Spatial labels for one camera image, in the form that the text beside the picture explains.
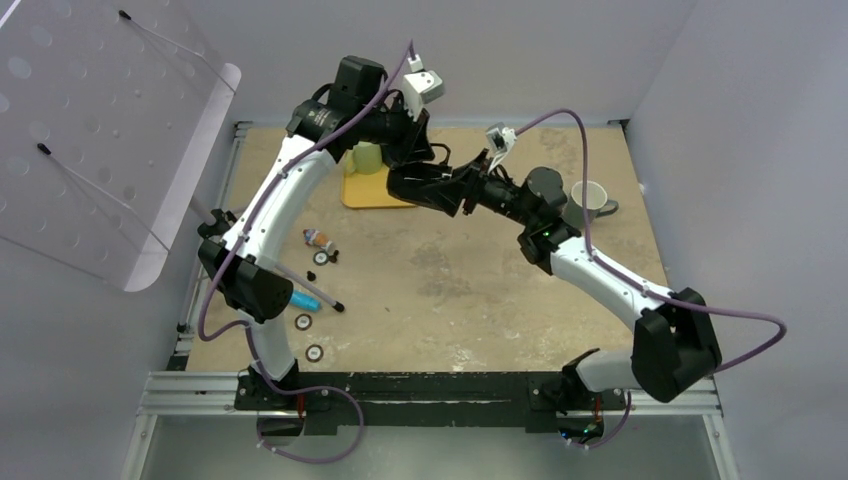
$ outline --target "white wall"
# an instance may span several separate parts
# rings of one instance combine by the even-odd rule
[[[742,477],[848,470],[848,3],[699,0],[630,124],[676,287],[789,323],[718,376]],[[772,328],[719,318],[726,357]]]
[[[198,186],[211,202],[226,122]],[[0,239],[0,478],[119,478],[147,374],[183,316],[199,219],[186,215],[162,275],[125,293]]]
[[[186,0],[242,70],[233,113],[285,121],[355,54],[394,66],[409,38],[447,95],[441,124],[530,119],[568,105],[591,123],[629,118],[695,0]]]

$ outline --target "gray floor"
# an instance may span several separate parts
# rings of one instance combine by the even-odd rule
[[[566,448],[556,435],[521,429],[370,427],[351,456],[305,465],[256,448],[255,419],[169,418],[159,421],[143,475],[147,480],[204,479],[717,479],[701,417],[631,417],[614,442],[590,452]],[[611,417],[610,423],[617,419]],[[291,451],[329,455],[337,437],[297,439]]]

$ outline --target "yellow tray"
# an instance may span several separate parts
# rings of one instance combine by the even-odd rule
[[[389,167],[383,165],[372,175],[345,172],[342,179],[342,204],[348,208],[408,208],[414,207],[389,195],[386,179]]]

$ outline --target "blue marker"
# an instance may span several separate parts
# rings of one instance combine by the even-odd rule
[[[321,310],[321,302],[298,291],[292,292],[291,304],[308,312]]]

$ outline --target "white bracket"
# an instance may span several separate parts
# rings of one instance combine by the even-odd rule
[[[515,130],[507,128],[503,123],[496,123],[486,130],[486,139],[492,151],[492,163],[489,165],[488,173],[492,173],[515,146]]]
[[[424,105],[445,94],[445,85],[433,70],[404,75],[400,89],[406,110],[413,120],[418,120]]]

